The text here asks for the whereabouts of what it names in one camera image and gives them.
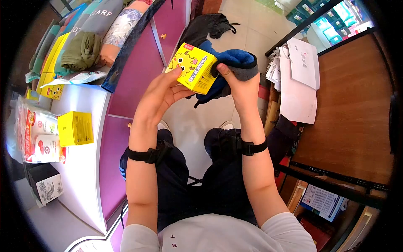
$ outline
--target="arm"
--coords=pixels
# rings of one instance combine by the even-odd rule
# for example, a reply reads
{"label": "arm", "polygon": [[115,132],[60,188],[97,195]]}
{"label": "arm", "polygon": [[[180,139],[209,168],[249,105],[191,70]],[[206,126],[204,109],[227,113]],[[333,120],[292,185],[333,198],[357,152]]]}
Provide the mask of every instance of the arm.
{"label": "arm", "polygon": [[[241,120],[242,140],[255,145],[263,143],[266,137],[258,112],[259,74],[243,82],[237,80],[226,65],[219,64],[217,69],[231,87]],[[278,194],[268,149],[253,156],[242,156],[242,170],[243,182],[259,227],[272,216],[289,212]]]}
{"label": "arm", "polygon": [[[165,111],[179,99],[194,94],[183,85],[177,85],[181,74],[176,68],[156,77],[148,86],[133,118],[129,148],[146,152],[156,148],[157,125]],[[140,224],[157,233],[158,189],[155,164],[127,160],[126,195],[129,204],[126,226]]]}

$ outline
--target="black elbow strap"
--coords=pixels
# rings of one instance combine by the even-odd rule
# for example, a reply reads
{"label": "black elbow strap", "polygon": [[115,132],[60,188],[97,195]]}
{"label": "black elbow strap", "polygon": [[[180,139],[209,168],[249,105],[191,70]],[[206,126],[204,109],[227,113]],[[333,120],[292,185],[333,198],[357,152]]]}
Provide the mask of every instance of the black elbow strap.
{"label": "black elbow strap", "polygon": [[266,148],[267,148],[266,139],[264,140],[263,143],[258,145],[254,145],[253,142],[245,142],[243,140],[241,143],[242,155],[245,156],[253,156],[253,154],[262,152]]}
{"label": "black elbow strap", "polygon": [[144,161],[148,164],[158,164],[162,158],[172,149],[172,145],[163,140],[157,143],[156,149],[148,149],[147,152],[138,152],[126,148],[125,154],[128,158],[135,161]]}

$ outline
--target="yellow product box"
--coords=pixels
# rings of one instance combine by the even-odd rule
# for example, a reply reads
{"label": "yellow product box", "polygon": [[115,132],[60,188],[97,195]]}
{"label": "yellow product box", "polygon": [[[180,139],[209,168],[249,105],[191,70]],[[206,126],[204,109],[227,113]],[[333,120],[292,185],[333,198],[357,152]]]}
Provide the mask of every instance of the yellow product box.
{"label": "yellow product box", "polygon": [[94,142],[91,113],[70,111],[59,116],[57,124],[61,147]]}
{"label": "yellow product box", "polygon": [[38,101],[39,100],[39,94],[32,90],[32,89],[28,89],[27,91],[27,99],[28,100],[33,100],[33,101]]}
{"label": "yellow product box", "polygon": [[198,94],[207,94],[216,77],[211,75],[211,67],[217,58],[197,47],[183,43],[165,72],[177,67],[182,68],[182,75],[178,82]]}
{"label": "yellow product box", "polygon": [[64,85],[49,85],[45,87],[44,85],[52,82],[56,77],[56,74],[54,73],[54,66],[56,65],[57,58],[69,34],[70,33],[66,33],[58,37],[48,55],[48,59],[45,62],[41,78],[39,79],[39,83],[36,88],[36,92],[38,92],[41,96],[45,96],[54,100],[60,100],[60,97],[62,96]]}

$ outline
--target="wooden desk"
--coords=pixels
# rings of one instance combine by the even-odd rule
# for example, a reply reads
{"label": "wooden desk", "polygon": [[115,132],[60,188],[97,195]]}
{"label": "wooden desk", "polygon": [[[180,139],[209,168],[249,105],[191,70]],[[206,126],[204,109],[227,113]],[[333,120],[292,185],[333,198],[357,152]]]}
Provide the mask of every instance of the wooden desk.
{"label": "wooden desk", "polygon": [[391,82],[371,34],[319,57],[315,125],[307,125],[293,161],[388,184]]}

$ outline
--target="person's right hand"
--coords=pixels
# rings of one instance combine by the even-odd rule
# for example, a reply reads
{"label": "person's right hand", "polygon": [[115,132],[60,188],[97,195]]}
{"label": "person's right hand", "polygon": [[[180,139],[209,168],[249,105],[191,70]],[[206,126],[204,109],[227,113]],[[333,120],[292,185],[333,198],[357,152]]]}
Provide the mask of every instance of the person's right hand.
{"label": "person's right hand", "polygon": [[238,80],[234,73],[223,63],[218,64],[217,70],[225,78],[231,88],[235,108],[240,117],[258,110],[259,73],[248,81]]}

